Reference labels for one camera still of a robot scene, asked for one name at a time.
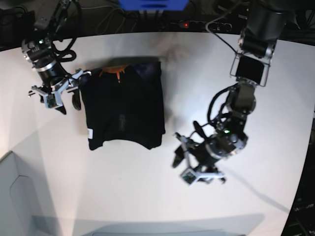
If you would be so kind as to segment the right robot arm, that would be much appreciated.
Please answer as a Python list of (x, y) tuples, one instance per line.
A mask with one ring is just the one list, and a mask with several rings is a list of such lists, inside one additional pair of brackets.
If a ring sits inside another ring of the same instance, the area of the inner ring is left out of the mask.
[[(74, 4), (77, 10), (77, 23), (70, 43), (63, 50), (58, 50), (54, 40), (63, 41), (64, 37), (59, 30), (66, 23), (68, 8)], [(76, 110), (81, 110), (79, 86), (81, 78), (91, 75), (88, 70), (77, 69), (70, 74), (62, 66), (65, 62), (74, 61), (77, 57), (72, 46), (79, 36), (82, 24), (82, 8), (77, 0), (52, 0), (43, 3), (42, 11), (34, 23), (31, 37), (22, 41), (21, 50), (26, 61), (31, 63), (41, 81), (41, 86), (32, 86), (28, 92), (31, 97), (39, 95), (40, 102), (47, 109), (55, 109), (66, 114), (62, 101), (62, 93), (72, 93), (72, 105)]]

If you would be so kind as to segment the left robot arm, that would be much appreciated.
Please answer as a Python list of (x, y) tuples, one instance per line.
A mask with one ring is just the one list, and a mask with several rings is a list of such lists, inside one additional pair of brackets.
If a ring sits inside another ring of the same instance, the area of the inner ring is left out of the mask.
[(207, 114), (207, 124), (214, 128), (214, 134), (207, 136), (203, 126), (196, 121), (193, 122), (194, 132), (203, 142), (176, 134), (181, 144), (175, 151), (173, 167), (186, 162), (187, 168), (181, 173), (181, 178), (187, 184), (209, 184), (215, 179), (226, 181), (216, 163), (245, 148), (248, 137), (244, 128), (248, 115), (256, 106), (255, 89), (266, 85), (277, 40), (295, 5), (293, 0), (250, 2), (247, 23), (241, 31), (230, 70), (236, 83), (221, 91), (227, 94), (227, 98), (218, 114), (215, 117)]

